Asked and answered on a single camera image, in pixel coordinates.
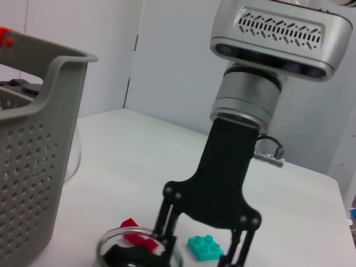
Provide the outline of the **glass teacup black holder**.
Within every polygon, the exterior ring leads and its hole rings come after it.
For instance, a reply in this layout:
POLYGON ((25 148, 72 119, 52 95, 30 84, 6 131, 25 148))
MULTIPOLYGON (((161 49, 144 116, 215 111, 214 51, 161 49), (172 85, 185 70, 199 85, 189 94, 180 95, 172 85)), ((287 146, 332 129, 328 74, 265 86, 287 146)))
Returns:
POLYGON ((160 264, 160 256, 148 252, 143 246, 125 243, 123 234, 133 228, 115 228, 105 233, 96 246, 96 267, 184 267, 179 249, 174 248, 169 264, 160 264))

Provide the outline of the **grey-green perforated storage bin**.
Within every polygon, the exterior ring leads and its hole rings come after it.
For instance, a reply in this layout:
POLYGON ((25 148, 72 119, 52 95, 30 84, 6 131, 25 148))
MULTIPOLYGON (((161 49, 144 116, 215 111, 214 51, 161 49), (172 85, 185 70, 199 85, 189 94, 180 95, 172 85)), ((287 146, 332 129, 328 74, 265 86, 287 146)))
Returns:
POLYGON ((40 78, 27 106, 0 110, 0 267, 28 267, 53 234, 90 53, 8 32, 0 65, 40 78))

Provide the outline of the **teal square brick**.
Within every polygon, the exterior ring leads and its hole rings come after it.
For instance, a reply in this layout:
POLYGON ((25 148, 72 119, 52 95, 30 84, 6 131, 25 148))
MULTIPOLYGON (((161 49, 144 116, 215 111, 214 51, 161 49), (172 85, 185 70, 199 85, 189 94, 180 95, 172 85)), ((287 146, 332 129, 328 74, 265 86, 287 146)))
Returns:
POLYGON ((219 260, 224 253, 211 235, 190 237, 187 247, 198 261, 219 260))

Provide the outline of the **dark red long brick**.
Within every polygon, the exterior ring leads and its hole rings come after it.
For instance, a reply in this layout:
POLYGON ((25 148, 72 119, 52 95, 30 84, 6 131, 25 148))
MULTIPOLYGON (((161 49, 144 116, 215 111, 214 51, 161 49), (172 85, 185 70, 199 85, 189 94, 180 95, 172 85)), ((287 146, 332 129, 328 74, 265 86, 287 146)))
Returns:
POLYGON ((123 234, 123 239, 126 244, 131 246, 143 246, 148 252, 155 255, 162 254, 162 246, 153 238, 149 237, 149 229, 139 227, 132 218, 123 221, 120 227, 133 228, 135 230, 133 232, 129 230, 128 233, 123 234))

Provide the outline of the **glass teapot black lid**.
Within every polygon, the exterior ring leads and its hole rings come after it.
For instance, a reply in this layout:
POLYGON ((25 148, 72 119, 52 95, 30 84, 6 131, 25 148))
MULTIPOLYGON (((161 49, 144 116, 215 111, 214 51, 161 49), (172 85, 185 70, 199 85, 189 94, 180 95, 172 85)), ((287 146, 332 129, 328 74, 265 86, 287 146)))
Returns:
MULTIPOLYGON (((41 86, 41 84, 29 83, 24 79, 0 81, 0 110, 29 105, 38 96, 41 86)), ((78 126, 76 125, 66 168, 65 181, 76 174, 80 163, 81 141, 78 126)))

